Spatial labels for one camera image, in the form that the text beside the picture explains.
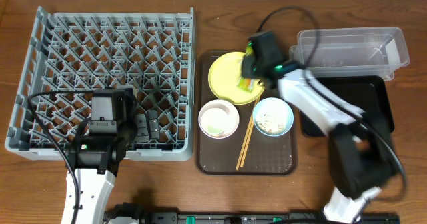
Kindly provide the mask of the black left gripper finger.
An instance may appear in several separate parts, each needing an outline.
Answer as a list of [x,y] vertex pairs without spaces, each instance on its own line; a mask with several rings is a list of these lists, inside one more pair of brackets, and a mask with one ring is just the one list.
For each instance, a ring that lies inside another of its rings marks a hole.
[[149,129],[150,139],[159,139],[160,132],[157,111],[149,110],[147,112],[147,127]]
[[137,125],[137,136],[135,137],[135,141],[147,143],[149,141],[149,131],[146,116],[144,114],[136,115],[135,124]]

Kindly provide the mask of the orange green snack wrapper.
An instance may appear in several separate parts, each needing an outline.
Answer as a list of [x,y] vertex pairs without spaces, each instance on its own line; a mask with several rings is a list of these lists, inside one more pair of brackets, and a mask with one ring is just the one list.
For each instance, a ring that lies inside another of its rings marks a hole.
[[257,82],[257,79],[248,79],[240,77],[238,79],[237,88],[241,89],[242,91],[252,92]]

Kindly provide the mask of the light blue bowl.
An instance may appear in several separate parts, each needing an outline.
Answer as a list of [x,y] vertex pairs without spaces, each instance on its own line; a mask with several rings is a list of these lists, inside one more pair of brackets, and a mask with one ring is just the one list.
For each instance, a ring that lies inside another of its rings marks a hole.
[[258,131],[268,137],[289,132],[294,124],[294,112],[282,99],[268,97],[255,105],[252,119]]

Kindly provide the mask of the pink bowl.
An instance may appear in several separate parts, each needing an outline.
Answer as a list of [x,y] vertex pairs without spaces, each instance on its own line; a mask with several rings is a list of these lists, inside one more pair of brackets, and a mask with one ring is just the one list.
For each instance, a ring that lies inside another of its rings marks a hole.
[[[210,136],[201,128],[201,116],[206,110],[211,108],[223,109],[228,115],[228,118],[226,120],[226,130],[221,135],[218,135],[218,136]],[[223,139],[223,138],[229,137],[231,134],[233,134],[236,131],[236,129],[238,128],[239,122],[240,122],[240,116],[236,107],[232,105],[230,102],[224,101],[221,99],[216,99],[206,103],[201,108],[198,116],[198,123],[202,132],[206,134],[208,137],[211,137],[214,139]]]

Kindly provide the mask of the translucent white cup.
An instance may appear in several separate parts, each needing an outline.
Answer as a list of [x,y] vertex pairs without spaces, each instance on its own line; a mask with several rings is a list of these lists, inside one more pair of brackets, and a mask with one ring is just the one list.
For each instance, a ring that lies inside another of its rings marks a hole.
[[201,128],[210,136],[221,135],[226,130],[227,113],[220,108],[206,110],[201,116]]

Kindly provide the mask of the rice and peanut scraps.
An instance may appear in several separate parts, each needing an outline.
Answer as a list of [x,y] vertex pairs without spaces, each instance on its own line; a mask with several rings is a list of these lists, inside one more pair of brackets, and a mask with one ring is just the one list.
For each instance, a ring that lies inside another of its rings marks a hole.
[[270,135],[278,135],[286,128],[286,124],[279,117],[269,114],[258,115],[256,117],[256,125],[262,132]]

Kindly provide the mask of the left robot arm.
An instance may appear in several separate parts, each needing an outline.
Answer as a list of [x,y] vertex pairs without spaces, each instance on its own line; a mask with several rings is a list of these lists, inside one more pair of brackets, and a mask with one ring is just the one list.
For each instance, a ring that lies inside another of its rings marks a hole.
[[91,115],[77,126],[66,152],[71,170],[62,223],[102,223],[130,145],[159,139],[157,113],[137,113],[136,96],[129,85],[93,92]]

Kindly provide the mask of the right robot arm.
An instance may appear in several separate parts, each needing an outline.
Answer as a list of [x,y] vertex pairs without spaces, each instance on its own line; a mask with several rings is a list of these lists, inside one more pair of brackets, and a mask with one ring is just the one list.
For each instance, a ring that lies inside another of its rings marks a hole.
[[314,122],[328,138],[335,185],[323,208],[329,223],[356,223],[389,178],[403,173],[381,114],[369,114],[323,86],[306,65],[286,59],[271,31],[248,39],[242,77],[260,80]]

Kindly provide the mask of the grey plastic dishwasher rack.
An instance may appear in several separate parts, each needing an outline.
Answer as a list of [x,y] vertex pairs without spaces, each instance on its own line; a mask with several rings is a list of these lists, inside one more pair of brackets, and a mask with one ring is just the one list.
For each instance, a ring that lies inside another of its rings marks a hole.
[[186,161],[193,153],[195,13],[54,13],[38,8],[5,138],[30,160],[60,156],[28,109],[28,96],[59,147],[91,112],[89,92],[135,88],[138,112],[157,111],[159,139],[132,143],[134,161]]

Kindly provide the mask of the black waste tray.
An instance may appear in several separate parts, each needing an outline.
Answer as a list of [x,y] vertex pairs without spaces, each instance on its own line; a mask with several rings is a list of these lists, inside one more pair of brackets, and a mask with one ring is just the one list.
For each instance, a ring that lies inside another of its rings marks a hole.
[[384,80],[375,75],[353,77],[324,77],[318,81],[346,102],[364,111],[381,113],[390,132],[395,129],[392,110]]

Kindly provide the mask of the yellow round plate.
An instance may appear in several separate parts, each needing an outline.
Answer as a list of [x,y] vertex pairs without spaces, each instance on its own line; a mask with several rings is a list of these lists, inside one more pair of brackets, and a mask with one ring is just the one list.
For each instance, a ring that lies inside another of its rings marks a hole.
[[229,52],[218,57],[208,72],[208,83],[212,93],[218,98],[233,105],[245,105],[255,101],[264,92],[264,87],[255,85],[252,92],[237,88],[241,77],[243,52]]

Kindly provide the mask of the brown serving tray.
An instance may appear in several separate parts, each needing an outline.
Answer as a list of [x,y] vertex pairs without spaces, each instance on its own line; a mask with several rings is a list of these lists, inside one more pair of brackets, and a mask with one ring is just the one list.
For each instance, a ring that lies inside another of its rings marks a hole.
[[[208,83],[208,72],[213,62],[227,51],[208,51],[201,56],[197,65],[197,112],[208,103],[218,99]],[[268,97],[279,98],[275,90],[264,88],[255,101],[245,105],[234,105],[240,122],[229,137],[214,139],[198,128],[196,165],[208,175],[288,175],[298,163],[296,128],[279,137],[268,137],[258,131],[252,119],[256,104]]]

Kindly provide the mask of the clear plastic bin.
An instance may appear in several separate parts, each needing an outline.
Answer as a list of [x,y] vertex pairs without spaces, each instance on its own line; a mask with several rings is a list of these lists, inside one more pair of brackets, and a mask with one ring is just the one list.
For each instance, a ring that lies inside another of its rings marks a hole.
[[409,63],[398,27],[322,29],[309,69],[317,78],[375,75],[388,81]]

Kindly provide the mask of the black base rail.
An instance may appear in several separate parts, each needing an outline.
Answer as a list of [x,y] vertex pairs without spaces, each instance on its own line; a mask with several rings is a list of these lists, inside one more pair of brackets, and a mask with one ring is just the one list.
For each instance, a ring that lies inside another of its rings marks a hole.
[[103,224],[278,224],[329,223],[321,213],[294,211],[282,214],[181,213],[177,209],[145,210],[141,205],[122,203],[105,212]]

